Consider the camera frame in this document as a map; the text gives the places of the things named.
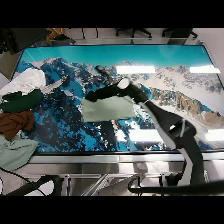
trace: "pile of clothes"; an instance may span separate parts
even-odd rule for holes
[[[32,109],[40,105],[44,89],[44,72],[28,68],[0,90],[0,167],[18,169],[34,153],[38,143],[21,139],[18,133],[33,128]]]

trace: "light green cloth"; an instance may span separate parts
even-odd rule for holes
[[[19,136],[7,141],[4,135],[0,135],[0,167],[11,171],[25,165],[37,144],[34,140],[21,139]]]
[[[113,96],[91,102],[83,99],[82,114],[84,122],[110,121],[134,117],[131,98]]]

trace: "floor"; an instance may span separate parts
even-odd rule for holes
[[[151,33],[152,37],[161,37],[161,33],[163,28],[147,28]],[[67,35],[73,39],[81,39],[82,31],[81,28],[72,28],[66,29]],[[115,38],[115,31],[113,28],[98,28],[99,38]],[[215,62],[217,63],[217,67],[221,70],[220,78],[224,83],[224,28],[195,28],[194,32],[199,35],[199,38],[205,41],[207,44]],[[96,38],[96,30],[94,28],[84,28],[84,34],[86,38]],[[130,37],[131,32],[124,32],[120,35],[120,37]],[[139,32],[136,32],[135,37],[147,37],[142,35]],[[13,68],[16,65],[16,57],[13,58],[12,63],[9,62],[9,65],[6,66],[4,61],[9,61],[8,54],[0,56],[0,73],[5,74],[7,78],[10,78]],[[93,164],[28,164],[23,168],[17,170],[18,173],[26,175],[41,175],[41,174],[68,174],[68,173],[84,173],[84,174],[96,174],[96,173],[133,173],[137,171],[137,173],[141,172],[149,172],[149,173],[158,173],[158,172],[166,172],[166,171],[179,171],[182,167],[181,163],[167,163],[167,162],[156,162],[149,164],[141,164],[139,170],[134,170],[133,164],[123,163],[123,164],[101,164],[101,165],[93,165]],[[212,161],[205,162],[205,169],[208,171],[208,176],[210,180],[217,180],[224,178],[224,172],[222,172],[224,167],[224,161]],[[0,172],[0,177],[4,181],[4,191],[6,194],[15,190],[19,186],[23,185],[24,182],[21,179],[14,177],[9,174],[5,174]],[[73,183],[73,195],[79,195],[87,186],[93,183],[93,179],[85,179],[78,180]]]

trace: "tabletop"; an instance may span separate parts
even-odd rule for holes
[[[43,98],[34,110],[32,132],[24,133],[39,142],[38,152],[171,150],[138,105],[134,105],[134,118],[83,122],[82,99],[106,82],[96,72],[97,65],[104,66],[115,81],[129,77],[153,103],[194,124],[201,150],[224,147],[223,86],[215,72],[200,70],[213,65],[204,46],[77,45],[27,48],[18,63],[17,75],[38,68],[44,71],[47,85],[68,75],[64,85]],[[150,65],[155,73],[121,75],[118,65]]]

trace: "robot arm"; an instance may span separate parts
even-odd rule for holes
[[[194,139],[196,129],[189,121],[177,114],[157,107],[128,78],[124,78],[114,85],[98,89],[95,92],[89,92],[86,99],[96,102],[98,99],[105,99],[115,95],[128,95],[144,108],[150,114],[164,143],[171,149],[179,150],[184,156],[187,165],[178,185],[205,183],[203,157]]]

